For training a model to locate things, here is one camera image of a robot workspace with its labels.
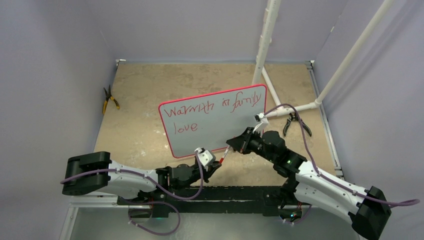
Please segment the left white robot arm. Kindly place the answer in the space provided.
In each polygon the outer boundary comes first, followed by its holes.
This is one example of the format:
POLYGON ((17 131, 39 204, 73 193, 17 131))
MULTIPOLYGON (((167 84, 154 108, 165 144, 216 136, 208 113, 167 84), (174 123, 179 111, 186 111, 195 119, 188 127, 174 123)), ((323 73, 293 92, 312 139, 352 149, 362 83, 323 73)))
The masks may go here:
POLYGON ((145 170, 125 166, 111 160, 107 151, 99 151, 68 159, 62 194, 83 196, 93 192, 112 194, 138 205, 146 203, 154 192, 172 195, 174 191, 209 182, 222 166, 222 161, 204 148, 194 152, 194 164, 180 164, 145 170))

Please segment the aluminium frame rail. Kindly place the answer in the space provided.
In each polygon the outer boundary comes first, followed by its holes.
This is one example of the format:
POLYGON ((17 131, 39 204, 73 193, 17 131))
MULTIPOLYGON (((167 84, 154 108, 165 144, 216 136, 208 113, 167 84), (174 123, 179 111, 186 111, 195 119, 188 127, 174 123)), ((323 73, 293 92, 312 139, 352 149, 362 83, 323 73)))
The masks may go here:
POLYGON ((174 202, 167 217, 151 217, 149 207, 118 205, 117 197, 71 199, 62 240, 358 240, 351 225, 318 207, 303 207, 305 220, 291 224, 264 216, 253 201, 174 202))

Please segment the pink framed whiteboard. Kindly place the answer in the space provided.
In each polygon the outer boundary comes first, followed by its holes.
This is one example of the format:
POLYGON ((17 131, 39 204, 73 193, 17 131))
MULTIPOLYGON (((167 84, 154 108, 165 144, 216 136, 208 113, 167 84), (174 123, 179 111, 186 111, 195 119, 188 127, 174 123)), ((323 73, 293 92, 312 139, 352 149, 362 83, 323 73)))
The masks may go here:
POLYGON ((195 149, 225 149, 226 141, 255 127, 255 115, 266 110, 267 86, 249 85, 163 102, 160 119, 174 158, 192 156, 195 149))

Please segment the yellow handled pliers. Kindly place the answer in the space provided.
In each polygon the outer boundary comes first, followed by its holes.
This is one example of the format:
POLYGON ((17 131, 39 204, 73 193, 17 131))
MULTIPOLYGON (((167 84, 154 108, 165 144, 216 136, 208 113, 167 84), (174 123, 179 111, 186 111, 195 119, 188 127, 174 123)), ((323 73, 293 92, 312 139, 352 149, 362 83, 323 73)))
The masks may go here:
POLYGON ((103 106, 102 106, 102 114, 104 115, 106 113, 109 101, 114 102, 115 107, 119 110, 121 107, 120 107, 119 102, 112 95, 111 85, 109 85, 107 89, 103 88, 103 90, 104 90, 104 93, 105 93, 105 100, 104 100, 104 103, 103 103, 103 106))

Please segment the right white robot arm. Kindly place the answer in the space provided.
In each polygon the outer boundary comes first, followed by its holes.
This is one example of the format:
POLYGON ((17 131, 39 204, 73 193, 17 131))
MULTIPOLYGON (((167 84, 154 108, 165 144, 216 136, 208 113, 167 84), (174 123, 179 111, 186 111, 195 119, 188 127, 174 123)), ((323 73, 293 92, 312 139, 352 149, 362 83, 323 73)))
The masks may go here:
POLYGON ((255 153, 273 164, 286 179, 279 191, 281 205, 307 203, 338 216, 367 240, 378 240, 392 211, 384 193, 377 187, 355 186, 326 171, 314 168, 312 161, 286 147, 285 140, 274 130, 263 134, 248 127, 226 143, 236 152, 255 153))

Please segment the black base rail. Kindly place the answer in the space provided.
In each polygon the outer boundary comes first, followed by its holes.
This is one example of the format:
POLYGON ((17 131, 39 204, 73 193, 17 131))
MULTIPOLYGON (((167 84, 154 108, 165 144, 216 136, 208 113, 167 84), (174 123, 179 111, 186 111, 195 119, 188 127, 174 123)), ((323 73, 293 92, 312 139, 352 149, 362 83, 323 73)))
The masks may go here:
POLYGON ((294 195, 285 193, 281 186, 204 186, 200 194, 192 200, 180 200, 164 192, 139 193, 137 198, 126 200, 118 197, 118 205, 131 208, 152 201, 148 213, 153 218, 167 218, 170 213, 196 214, 261 214, 275 217, 282 214, 284 207, 298 205, 294 195), (166 202, 171 207, 159 204, 166 202))

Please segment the white red marker pen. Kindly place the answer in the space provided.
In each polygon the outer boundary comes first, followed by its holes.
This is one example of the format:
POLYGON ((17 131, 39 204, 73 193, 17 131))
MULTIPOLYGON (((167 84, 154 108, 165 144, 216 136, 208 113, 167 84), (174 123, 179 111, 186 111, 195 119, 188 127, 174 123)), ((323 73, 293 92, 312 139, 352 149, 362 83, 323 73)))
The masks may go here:
POLYGON ((228 146, 226 149, 225 149, 225 151, 224 151, 224 153, 223 153, 223 155, 222 155, 222 157, 220 158, 220 160, 219 160, 219 163, 220 164, 222 164, 223 163, 223 161, 225 160, 225 158, 226 158, 226 156, 227 156, 227 154, 229 153, 229 151, 231 150, 231 147, 230 146, 228 146))

